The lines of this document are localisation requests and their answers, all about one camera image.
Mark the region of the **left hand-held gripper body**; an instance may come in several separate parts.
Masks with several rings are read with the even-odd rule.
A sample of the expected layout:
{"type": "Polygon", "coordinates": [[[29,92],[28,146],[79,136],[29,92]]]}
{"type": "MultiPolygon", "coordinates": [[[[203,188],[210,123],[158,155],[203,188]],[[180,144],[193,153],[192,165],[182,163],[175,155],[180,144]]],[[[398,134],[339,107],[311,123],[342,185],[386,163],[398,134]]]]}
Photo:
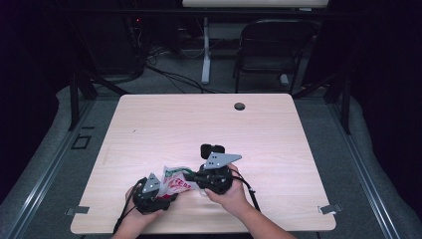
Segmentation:
{"type": "Polygon", "coordinates": [[[158,197],[160,181],[154,173],[143,177],[134,187],[132,201],[141,214],[150,214],[158,210],[167,210],[170,207],[169,198],[158,197]]]}

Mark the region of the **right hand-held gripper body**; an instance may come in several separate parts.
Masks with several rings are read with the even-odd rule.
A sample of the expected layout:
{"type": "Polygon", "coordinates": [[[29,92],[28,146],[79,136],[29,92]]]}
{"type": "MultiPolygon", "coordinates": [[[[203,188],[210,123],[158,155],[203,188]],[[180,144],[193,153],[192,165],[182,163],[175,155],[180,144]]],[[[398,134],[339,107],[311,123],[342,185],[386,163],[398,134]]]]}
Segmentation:
{"type": "Polygon", "coordinates": [[[216,194],[224,194],[233,183],[229,164],[241,158],[240,154],[211,152],[206,162],[193,175],[192,180],[201,189],[208,188],[216,194]]]}

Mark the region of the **pink and white snack bag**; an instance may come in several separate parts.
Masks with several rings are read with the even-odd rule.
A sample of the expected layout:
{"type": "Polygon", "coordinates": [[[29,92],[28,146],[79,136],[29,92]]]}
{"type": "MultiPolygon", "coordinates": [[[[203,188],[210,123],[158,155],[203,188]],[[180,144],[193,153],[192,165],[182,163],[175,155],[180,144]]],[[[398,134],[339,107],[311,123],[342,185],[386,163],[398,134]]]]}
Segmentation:
{"type": "Polygon", "coordinates": [[[193,170],[185,166],[164,166],[157,197],[168,198],[185,191],[198,190],[199,186],[195,182],[188,181],[185,178],[185,175],[192,175],[193,173],[193,170]]]}

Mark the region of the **person's left hand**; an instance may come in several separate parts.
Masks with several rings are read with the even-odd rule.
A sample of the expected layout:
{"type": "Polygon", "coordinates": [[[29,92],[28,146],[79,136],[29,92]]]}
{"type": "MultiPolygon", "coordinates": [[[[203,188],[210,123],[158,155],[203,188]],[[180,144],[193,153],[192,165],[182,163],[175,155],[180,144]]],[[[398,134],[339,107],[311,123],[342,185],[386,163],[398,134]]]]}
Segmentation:
{"type": "Polygon", "coordinates": [[[121,224],[135,224],[143,229],[164,213],[163,210],[158,210],[149,214],[141,214],[132,201],[132,187],[125,194],[125,199],[127,205],[124,209],[121,224]]]}

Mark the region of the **person's right hand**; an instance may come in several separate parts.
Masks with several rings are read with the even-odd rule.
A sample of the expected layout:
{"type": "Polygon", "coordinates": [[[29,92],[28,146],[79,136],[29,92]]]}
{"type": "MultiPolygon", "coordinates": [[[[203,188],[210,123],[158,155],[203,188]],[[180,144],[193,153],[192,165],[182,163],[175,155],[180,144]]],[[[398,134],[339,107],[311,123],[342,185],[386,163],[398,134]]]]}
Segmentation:
{"type": "Polygon", "coordinates": [[[255,210],[246,199],[244,185],[239,179],[234,179],[231,188],[224,194],[216,194],[208,188],[205,189],[205,193],[211,201],[220,204],[238,219],[250,215],[255,210]]]}

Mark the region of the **grey tape piece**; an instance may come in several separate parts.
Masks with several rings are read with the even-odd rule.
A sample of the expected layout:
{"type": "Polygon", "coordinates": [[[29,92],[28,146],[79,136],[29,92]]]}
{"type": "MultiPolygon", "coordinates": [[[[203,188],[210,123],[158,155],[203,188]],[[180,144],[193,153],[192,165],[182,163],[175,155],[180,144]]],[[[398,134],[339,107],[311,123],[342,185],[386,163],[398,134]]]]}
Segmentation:
{"type": "Polygon", "coordinates": [[[330,204],[330,205],[326,205],[326,206],[319,206],[318,211],[323,214],[336,214],[338,212],[340,212],[342,210],[342,207],[340,204],[330,204]]]}
{"type": "Polygon", "coordinates": [[[76,206],[74,208],[68,208],[65,212],[67,216],[75,216],[76,214],[88,214],[90,208],[87,206],[76,206]]]}

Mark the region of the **white desk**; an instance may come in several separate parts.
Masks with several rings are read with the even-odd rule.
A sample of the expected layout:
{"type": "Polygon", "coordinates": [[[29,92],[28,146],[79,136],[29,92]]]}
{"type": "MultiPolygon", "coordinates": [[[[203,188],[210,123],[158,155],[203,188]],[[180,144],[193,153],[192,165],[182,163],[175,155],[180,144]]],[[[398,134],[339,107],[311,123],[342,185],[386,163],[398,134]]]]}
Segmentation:
{"type": "MultiPolygon", "coordinates": [[[[182,0],[182,6],[187,8],[208,9],[322,9],[328,5],[328,0],[182,0]]],[[[209,43],[209,23],[208,18],[204,17],[204,62],[202,69],[202,84],[210,82],[210,43],[209,43]]]]}

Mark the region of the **black folding chair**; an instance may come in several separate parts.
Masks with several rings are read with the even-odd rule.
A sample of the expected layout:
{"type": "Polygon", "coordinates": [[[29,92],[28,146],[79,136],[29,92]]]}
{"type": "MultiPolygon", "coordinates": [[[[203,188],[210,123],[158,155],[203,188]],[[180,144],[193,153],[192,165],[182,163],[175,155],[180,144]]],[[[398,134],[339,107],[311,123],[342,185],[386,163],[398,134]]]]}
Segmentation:
{"type": "Polygon", "coordinates": [[[312,20],[261,19],[249,23],[240,34],[232,77],[239,91],[241,74],[274,74],[290,77],[288,92],[294,89],[307,44],[318,33],[312,20]]]}

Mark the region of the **dark computer tower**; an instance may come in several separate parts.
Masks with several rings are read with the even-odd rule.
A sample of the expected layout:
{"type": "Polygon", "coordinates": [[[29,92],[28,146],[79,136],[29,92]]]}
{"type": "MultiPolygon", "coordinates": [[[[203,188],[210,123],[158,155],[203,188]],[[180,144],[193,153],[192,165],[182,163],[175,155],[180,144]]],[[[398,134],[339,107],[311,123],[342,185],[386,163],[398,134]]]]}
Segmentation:
{"type": "Polygon", "coordinates": [[[143,73],[144,61],[132,42],[132,32],[122,16],[87,15],[79,18],[83,38],[101,75],[143,73]]]}

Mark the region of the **aluminium rail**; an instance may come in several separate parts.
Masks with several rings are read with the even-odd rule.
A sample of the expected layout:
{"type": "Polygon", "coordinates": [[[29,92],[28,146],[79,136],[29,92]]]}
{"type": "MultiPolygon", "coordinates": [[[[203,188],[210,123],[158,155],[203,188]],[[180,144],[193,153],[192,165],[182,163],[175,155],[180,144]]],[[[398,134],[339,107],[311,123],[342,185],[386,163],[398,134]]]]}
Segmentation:
{"type": "Polygon", "coordinates": [[[82,239],[71,231],[75,211],[104,137],[108,116],[100,102],[86,102],[81,119],[68,130],[59,110],[28,167],[0,205],[0,239],[82,239]]]}
{"type": "Polygon", "coordinates": [[[351,155],[351,164],[353,165],[354,171],[358,177],[359,183],[364,191],[364,194],[368,200],[371,210],[379,224],[379,227],[384,235],[385,239],[402,239],[399,232],[393,223],[391,216],[389,215],[387,208],[372,180],[369,171],[364,164],[361,153],[358,150],[357,145],[353,139],[351,133],[347,133],[343,128],[340,120],[340,110],[336,105],[328,104],[327,108],[334,120],[334,123],[339,131],[339,134],[343,138],[344,143],[351,155]]]}

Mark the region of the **black metal frame stand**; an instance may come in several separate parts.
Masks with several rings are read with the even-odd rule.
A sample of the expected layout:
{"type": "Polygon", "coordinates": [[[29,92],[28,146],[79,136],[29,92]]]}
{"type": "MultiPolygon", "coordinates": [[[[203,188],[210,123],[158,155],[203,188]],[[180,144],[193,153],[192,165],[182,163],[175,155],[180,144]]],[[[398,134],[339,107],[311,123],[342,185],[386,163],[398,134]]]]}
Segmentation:
{"type": "Polygon", "coordinates": [[[89,101],[97,98],[98,92],[94,88],[94,83],[100,84],[120,96],[128,94],[128,91],[121,89],[101,76],[89,71],[76,70],[70,77],[71,124],[69,131],[72,131],[80,121],[79,93],[82,93],[89,101]]]}
{"type": "Polygon", "coordinates": [[[323,96],[327,104],[335,104],[338,99],[341,99],[340,108],[340,125],[346,134],[350,134],[349,129],[349,111],[351,98],[351,72],[340,72],[332,74],[323,80],[305,87],[303,90],[293,94],[295,100],[303,98],[304,96],[316,91],[323,85],[328,84],[328,90],[323,96]]]}

